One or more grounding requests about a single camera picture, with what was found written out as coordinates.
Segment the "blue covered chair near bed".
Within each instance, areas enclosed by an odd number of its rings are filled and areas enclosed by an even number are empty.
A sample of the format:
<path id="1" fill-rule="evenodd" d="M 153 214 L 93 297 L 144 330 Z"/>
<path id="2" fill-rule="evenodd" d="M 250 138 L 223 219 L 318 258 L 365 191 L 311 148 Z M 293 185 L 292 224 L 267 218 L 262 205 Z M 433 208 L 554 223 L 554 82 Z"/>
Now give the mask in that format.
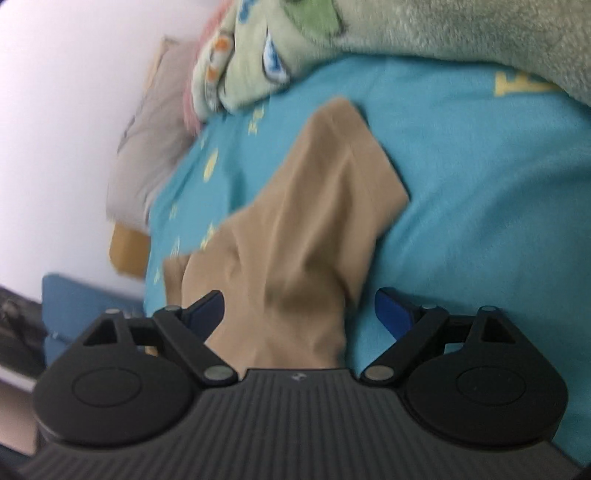
<path id="1" fill-rule="evenodd" d="M 41 320 L 47 336 L 45 364 L 53 363 L 93 321 L 106 310 L 117 309 L 129 317 L 143 316 L 141 300 L 95 288 L 59 274 L 42 279 Z"/>

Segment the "tan t-shirt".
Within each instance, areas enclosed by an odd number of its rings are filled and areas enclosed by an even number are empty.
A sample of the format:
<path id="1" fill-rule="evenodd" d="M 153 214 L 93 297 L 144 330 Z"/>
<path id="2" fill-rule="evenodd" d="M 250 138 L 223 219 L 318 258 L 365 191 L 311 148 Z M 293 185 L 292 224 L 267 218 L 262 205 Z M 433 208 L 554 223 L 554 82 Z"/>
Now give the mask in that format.
<path id="1" fill-rule="evenodd" d="M 217 290 L 224 314 L 206 344 L 239 374 L 342 366 L 346 314 L 358 305 L 379 238 L 408 193 L 358 109 L 318 108 L 249 206 L 204 248 L 163 264 L 168 303 Z"/>

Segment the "pink fuzzy blanket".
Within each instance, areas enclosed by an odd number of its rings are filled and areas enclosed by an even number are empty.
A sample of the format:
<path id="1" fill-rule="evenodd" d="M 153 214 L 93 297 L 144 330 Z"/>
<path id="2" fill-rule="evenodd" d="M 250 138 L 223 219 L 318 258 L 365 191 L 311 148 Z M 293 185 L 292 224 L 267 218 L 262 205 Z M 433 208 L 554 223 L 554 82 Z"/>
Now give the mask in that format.
<path id="1" fill-rule="evenodd" d="M 219 88 L 235 53 L 235 1 L 219 1 L 195 43 L 183 96 L 185 126 L 197 136 L 214 113 L 222 109 Z"/>

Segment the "mustard yellow headboard cushion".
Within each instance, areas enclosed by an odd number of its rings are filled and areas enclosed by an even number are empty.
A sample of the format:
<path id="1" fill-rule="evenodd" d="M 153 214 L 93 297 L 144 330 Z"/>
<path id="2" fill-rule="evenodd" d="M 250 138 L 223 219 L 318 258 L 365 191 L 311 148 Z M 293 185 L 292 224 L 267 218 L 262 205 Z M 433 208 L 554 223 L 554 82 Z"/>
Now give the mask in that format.
<path id="1" fill-rule="evenodd" d="M 109 259 L 119 275 L 143 279 L 149 252 L 150 238 L 147 235 L 119 223 L 114 225 L 109 247 Z"/>

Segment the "green cartoon fleece blanket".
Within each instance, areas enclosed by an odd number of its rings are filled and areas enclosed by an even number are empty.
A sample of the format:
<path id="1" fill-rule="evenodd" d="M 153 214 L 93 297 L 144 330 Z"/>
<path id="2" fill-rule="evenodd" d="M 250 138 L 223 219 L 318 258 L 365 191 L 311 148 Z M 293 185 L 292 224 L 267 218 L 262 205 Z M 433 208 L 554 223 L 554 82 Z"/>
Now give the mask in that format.
<path id="1" fill-rule="evenodd" d="M 235 8 L 235 53 L 219 88 L 228 112 L 349 53 L 498 63 L 590 102 L 587 1 L 235 1 Z"/>

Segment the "grey pillow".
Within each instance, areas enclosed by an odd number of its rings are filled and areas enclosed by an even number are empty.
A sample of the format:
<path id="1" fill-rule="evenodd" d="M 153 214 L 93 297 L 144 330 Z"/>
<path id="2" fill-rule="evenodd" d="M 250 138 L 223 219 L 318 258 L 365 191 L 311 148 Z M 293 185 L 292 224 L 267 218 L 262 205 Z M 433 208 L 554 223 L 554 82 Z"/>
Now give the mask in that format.
<path id="1" fill-rule="evenodd" d="M 149 230 L 153 201 L 194 141 L 184 123 L 183 96 L 195 46 L 194 40 L 161 40 L 111 168 L 107 216 L 142 233 Z"/>

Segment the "teal smiley bed sheet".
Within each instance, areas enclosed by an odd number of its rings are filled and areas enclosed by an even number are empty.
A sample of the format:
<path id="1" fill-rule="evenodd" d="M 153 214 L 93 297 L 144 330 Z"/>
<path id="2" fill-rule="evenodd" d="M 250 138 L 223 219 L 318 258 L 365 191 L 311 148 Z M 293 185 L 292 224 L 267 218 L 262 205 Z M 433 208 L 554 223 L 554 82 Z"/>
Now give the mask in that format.
<path id="1" fill-rule="evenodd" d="M 555 440 L 588 463 L 590 111 L 509 68 L 349 56 L 214 116 L 152 205 L 145 311 L 165 303 L 163 260 L 204 246 L 252 201 L 308 117 L 337 96 L 362 112 L 411 199 L 349 320 L 349 366 L 361 371 L 393 344 L 375 315 L 377 289 L 454 313 L 497 306 L 565 380 Z"/>

